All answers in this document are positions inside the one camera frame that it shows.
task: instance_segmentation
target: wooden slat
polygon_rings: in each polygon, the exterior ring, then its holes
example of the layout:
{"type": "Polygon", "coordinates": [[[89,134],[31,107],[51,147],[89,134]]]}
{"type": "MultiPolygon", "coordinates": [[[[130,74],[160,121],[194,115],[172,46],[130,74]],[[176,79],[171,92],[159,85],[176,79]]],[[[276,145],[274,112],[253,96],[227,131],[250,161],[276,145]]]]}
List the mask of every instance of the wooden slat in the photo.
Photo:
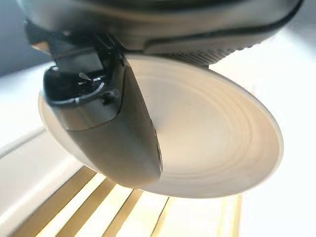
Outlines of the wooden slat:
{"type": "Polygon", "coordinates": [[[168,197],[166,205],[164,206],[163,210],[161,211],[161,214],[160,214],[160,216],[158,218],[158,221],[157,221],[157,223],[155,225],[155,228],[154,228],[154,230],[153,230],[153,232],[151,234],[151,237],[158,237],[159,236],[159,233],[161,231],[162,225],[163,225],[164,220],[165,220],[165,218],[166,218],[166,216],[168,214],[168,211],[169,211],[169,209],[171,207],[171,204],[172,204],[173,200],[174,200],[173,197],[168,197]]]}
{"type": "Polygon", "coordinates": [[[149,237],[167,199],[167,196],[143,192],[116,236],[149,237]]]}
{"type": "Polygon", "coordinates": [[[101,237],[133,190],[118,184],[77,232],[76,237],[101,237]]]}
{"type": "Polygon", "coordinates": [[[87,168],[86,166],[82,167],[33,214],[31,214],[30,217],[12,234],[12,236],[36,236],[95,174],[95,171],[87,168]]]}
{"type": "Polygon", "coordinates": [[[123,204],[121,209],[118,211],[109,227],[103,233],[103,237],[113,237],[116,236],[122,227],[124,221],[128,218],[129,214],[133,210],[135,204],[140,198],[143,191],[133,190],[133,192],[129,195],[126,202],[123,204]]]}
{"type": "Polygon", "coordinates": [[[109,179],[104,180],[60,230],[57,237],[75,236],[114,186],[115,183],[109,179]]]}

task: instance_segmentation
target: golden stripe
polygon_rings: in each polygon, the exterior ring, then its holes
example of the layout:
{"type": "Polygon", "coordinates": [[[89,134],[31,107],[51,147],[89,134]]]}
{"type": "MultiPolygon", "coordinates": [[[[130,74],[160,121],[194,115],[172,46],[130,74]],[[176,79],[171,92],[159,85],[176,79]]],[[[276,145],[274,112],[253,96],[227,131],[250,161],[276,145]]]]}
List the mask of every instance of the golden stripe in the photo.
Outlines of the golden stripe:
{"type": "Polygon", "coordinates": [[[174,197],[168,197],[168,200],[167,200],[165,206],[163,207],[163,210],[161,211],[161,213],[159,215],[158,221],[157,221],[155,228],[151,234],[151,237],[158,237],[159,236],[162,225],[163,225],[164,220],[168,214],[168,211],[171,207],[173,200],[174,200],[174,197]]]}
{"type": "Polygon", "coordinates": [[[57,234],[57,237],[75,236],[114,186],[115,183],[109,179],[104,180],[74,213],[66,225],[57,234]]]}
{"type": "Polygon", "coordinates": [[[167,196],[143,192],[116,236],[149,237],[167,199],[167,196]]]}
{"type": "Polygon", "coordinates": [[[33,214],[31,214],[28,219],[12,234],[12,236],[36,236],[95,174],[95,171],[87,168],[86,166],[82,167],[33,214]]]}
{"type": "Polygon", "coordinates": [[[118,211],[109,227],[103,233],[103,237],[113,237],[116,236],[119,230],[121,229],[124,221],[128,218],[129,214],[133,210],[135,204],[140,198],[143,191],[141,190],[133,190],[133,192],[129,195],[121,209],[118,211]]]}
{"type": "Polygon", "coordinates": [[[36,237],[55,236],[58,234],[74,213],[81,207],[84,201],[104,180],[104,175],[96,174],[36,237]]]}

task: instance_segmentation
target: perforated grille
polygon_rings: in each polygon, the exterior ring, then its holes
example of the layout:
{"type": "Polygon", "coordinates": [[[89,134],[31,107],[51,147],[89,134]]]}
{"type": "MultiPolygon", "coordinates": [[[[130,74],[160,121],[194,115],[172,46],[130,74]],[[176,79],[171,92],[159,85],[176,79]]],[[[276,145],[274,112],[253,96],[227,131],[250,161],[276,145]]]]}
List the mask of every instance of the perforated grille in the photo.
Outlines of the perforated grille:
{"type": "Polygon", "coordinates": [[[198,65],[209,65],[214,64],[225,58],[235,49],[217,49],[217,50],[197,50],[197,51],[179,51],[174,53],[165,53],[164,56],[179,59],[181,61],[198,64],[198,65]]]}

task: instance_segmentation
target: white plate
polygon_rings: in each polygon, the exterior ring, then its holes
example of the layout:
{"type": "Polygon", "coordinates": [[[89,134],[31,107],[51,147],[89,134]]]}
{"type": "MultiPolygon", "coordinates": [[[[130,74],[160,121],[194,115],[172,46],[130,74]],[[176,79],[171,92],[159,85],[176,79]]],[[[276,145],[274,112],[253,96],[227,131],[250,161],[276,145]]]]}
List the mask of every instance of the white plate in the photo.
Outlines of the white plate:
{"type": "MultiPolygon", "coordinates": [[[[157,131],[163,174],[143,190],[215,198],[248,190],[278,167],[283,140],[270,112],[249,92],[211,71],[150,56],[127,57],[157,131]]],[[[98,171],[39,96],[56,141],[98,171]]]]}

